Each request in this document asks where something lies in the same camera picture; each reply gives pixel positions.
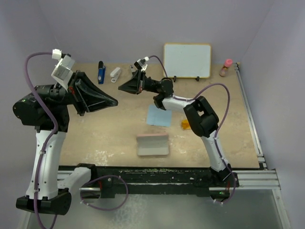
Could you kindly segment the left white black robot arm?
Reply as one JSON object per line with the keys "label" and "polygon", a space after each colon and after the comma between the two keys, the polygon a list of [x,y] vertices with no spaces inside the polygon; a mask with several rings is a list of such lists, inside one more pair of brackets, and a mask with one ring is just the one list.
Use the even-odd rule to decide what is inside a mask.
{"label": "left white black robot arm", "polygon": [[94,164],[78,164],[63,180],[58,180],[61,148],[68,132],[68,105],[77,114],[96,112],[118,105],[118,101],[100,90],[84,72],[72,73],[68,86],[59,83],[35,87],[17,101],[13,112],[23,125],[36,130],[36,155],[31,181],[25,196],[16,201],[21,210],[66,215],[72,195],[83,184],[93,187],[98,182]]}

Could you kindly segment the pink glasses case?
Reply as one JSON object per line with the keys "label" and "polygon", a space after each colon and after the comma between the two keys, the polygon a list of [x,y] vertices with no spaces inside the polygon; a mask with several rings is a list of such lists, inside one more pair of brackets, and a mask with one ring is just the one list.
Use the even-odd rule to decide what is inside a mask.
{"label": "pink glasses case", "polygon": [[136,137],[137,155],[141,157],[167,156],[170,153],[168,134],[144,134]]}

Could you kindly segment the blue cleaning cloth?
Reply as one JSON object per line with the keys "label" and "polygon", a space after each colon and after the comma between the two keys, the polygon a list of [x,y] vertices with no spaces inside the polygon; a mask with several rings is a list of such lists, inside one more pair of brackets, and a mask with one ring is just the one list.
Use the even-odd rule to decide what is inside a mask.
{"label": "blue cleaning cloth", "polygon": [[146,123],[148,125],[170,127],[172,122],[172,112],[162,110],[151,104],[148,107]]}

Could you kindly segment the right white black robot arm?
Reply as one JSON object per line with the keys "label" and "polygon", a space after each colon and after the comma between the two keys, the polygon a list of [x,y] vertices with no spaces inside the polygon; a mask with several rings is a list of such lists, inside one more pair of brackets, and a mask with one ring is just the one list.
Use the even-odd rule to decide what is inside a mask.
{"label": "right white black robot arm", "polygon": [[193,133],[203,141],[209,157],[212,182],[222,187],[229,181],[232,169],[218,138],[223,121],[219,121],[205,97],[187,99],[175,96],[171,79],[162,78],[157,81],[147,77],[146,72],[141,70],[135,71],[132,78],[118,89],[130,94],[140,94],[142,91],[156,93],[153,100],[157,108],[184,113]]}

